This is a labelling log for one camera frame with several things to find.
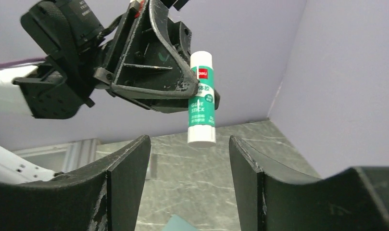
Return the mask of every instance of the green label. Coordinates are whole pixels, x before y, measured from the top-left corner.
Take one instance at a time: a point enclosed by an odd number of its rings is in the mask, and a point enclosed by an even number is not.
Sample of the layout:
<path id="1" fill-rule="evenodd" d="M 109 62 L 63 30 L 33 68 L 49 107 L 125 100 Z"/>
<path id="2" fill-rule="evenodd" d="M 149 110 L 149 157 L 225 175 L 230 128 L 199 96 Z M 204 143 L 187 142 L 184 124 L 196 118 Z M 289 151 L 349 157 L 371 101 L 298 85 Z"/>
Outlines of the green label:
<path id="1" fill-rule="evenodd" d="M 215 127 L 214 73 L 206 66 L 192 68 L 199 79 L 197 95 L 188 100 L 188 126 L 211 125 Z"/>

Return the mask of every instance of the green glue stick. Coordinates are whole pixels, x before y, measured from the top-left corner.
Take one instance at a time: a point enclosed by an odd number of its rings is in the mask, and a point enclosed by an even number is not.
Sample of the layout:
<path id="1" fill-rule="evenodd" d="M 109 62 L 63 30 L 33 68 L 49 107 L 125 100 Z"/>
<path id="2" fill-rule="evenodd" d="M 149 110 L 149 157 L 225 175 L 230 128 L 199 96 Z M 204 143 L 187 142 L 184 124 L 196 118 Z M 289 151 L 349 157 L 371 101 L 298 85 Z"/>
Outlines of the green glue stick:
<path id="1" fill-rule="evenodd" d="M 189 146 L 209 148 L 215 146 L 215 100 L 213 57 L 206 51 L 198 51 L 190 57 L 190 68 L 199 80 L 196 96 L 188 100 Z"/>

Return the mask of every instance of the gray wall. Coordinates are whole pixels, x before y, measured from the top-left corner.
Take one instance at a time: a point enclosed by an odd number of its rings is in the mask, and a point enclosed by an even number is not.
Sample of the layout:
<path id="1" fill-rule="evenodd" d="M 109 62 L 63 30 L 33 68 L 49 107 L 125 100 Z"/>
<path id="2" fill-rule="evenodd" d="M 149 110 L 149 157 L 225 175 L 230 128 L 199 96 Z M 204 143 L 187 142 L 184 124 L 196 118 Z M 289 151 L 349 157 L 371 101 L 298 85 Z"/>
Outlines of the gray wall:
<path id="1" fill-rule="evenodd" d="M 19 24 L 36 0 L 0 0 L 0 62 L 42 55 Z M 86 1 L 104 25 L 127 8 L 127 0 Z M 267 116 L 290 54 L 306 0 L 191 0 L 173 12 L 193 31 L 192 50 L 213 54 L 216 88 L 222 95 L 217 125 Z M 65 121 L 0 113 L 0 144 L 21 149 L 98 137 L 103 142 L 141 134 L 186 131 L 187 113 L 147 112 L 96 91 L 92 109 Z"/>
<path id="2" fill-rule="evenodd" d="M 309 0 L 270 117 L 323 177 L 389 165 L 389 0 Z"/>

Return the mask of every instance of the deli logo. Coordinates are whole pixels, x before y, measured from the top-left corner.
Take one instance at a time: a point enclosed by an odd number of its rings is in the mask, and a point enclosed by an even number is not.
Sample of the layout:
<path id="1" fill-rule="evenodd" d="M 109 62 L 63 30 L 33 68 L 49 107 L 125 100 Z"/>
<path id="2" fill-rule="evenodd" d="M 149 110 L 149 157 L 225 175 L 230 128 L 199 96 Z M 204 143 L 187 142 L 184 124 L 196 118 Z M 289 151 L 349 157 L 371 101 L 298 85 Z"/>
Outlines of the deli logo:
<path id="1" fill-rule="evenodd" d="M 208 70 L 206 68 L 199 68 L 199 78 L 208 79 Z"/>

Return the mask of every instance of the glue stick base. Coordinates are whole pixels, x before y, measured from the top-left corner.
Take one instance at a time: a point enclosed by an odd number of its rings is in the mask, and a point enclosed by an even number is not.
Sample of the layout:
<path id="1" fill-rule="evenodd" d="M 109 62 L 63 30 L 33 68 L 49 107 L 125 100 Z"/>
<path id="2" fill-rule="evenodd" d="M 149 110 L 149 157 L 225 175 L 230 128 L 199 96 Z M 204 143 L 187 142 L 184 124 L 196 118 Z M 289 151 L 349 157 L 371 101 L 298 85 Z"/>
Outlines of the glue stick base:
<path id="1" fill-rule="evenodd" d="M 215 127 L 194 125 L 188 128 L 187 144 L 193 148 L 210 148 L 215 146 Z"/>

